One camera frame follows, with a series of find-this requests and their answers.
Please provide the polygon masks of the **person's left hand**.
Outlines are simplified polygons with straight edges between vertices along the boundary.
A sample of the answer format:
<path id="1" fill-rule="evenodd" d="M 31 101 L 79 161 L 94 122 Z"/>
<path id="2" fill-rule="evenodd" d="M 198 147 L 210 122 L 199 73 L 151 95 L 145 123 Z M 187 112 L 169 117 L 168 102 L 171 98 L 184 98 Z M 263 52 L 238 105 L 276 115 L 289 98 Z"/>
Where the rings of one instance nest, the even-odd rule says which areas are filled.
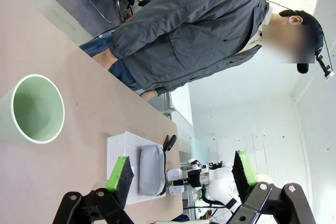
<path id="1" fill-rule="evenodd" d="M 140 97 L 143 98 L 147 102 L 157 96 L 158 96 L 158 93 L 155 90 L 144 91 L 140 94 Z"/>

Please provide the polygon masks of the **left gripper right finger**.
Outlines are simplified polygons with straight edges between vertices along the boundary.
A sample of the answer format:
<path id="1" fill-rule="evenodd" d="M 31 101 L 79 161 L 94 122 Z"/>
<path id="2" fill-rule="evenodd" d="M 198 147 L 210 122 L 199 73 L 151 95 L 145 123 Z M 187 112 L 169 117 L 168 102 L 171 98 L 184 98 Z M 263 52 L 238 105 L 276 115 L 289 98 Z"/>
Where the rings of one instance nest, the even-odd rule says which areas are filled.
<path id="1" fill-rule="evenodd" d="M 278 188 L 259 182 L 243 151 L 236 151 L 232 173 L 242 204 L 228 223 L 257 223 L 260 216 L 270 215 L 279 224 L 316 224 L 299 184 L 289 183 Z"/>

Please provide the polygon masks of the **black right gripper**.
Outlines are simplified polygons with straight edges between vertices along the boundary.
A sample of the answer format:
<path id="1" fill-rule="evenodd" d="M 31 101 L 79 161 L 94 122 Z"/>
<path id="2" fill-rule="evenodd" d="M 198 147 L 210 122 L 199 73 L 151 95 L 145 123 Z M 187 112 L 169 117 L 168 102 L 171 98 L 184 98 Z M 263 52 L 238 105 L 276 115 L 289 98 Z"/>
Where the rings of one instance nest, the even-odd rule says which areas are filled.
<path id="1" fill-rule="evenodd" d="M 173 185 L 190 185 L 193 188 L 201 187 L 200 182 L 200 173 L 201 170 L 190 170 L 188 174 L 188 180 L 179 179 L 174 180 Z"/>

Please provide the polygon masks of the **person's right hand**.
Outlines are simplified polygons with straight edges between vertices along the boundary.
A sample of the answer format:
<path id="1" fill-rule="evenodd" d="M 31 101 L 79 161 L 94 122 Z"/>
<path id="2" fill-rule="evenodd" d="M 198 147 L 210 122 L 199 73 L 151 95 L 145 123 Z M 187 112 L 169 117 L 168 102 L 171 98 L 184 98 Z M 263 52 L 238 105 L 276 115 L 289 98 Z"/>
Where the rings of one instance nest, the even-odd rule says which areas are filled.
<path id="1" fill-rule="evenodd" d="M 109 49 L 107 49 L 102 53 L 102 66 L 106 70 L 109 70 L 111 66 L 117 61 L 118 58 L 116 58 Z"/>

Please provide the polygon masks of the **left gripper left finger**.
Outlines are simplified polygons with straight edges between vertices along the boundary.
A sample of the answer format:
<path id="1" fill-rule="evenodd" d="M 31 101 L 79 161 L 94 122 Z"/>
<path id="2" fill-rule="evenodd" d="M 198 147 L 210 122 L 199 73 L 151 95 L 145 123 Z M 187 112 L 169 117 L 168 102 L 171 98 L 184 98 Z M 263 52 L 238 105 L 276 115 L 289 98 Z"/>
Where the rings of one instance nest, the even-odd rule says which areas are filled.
<path id="1" fill-rule="evenodd" d="M 63 196 L 53 223 L 133 223 L 124 210 L 133 177 L 129 157 L 118 157 L 106 185 L 85 196 L 75 191 Z"/>

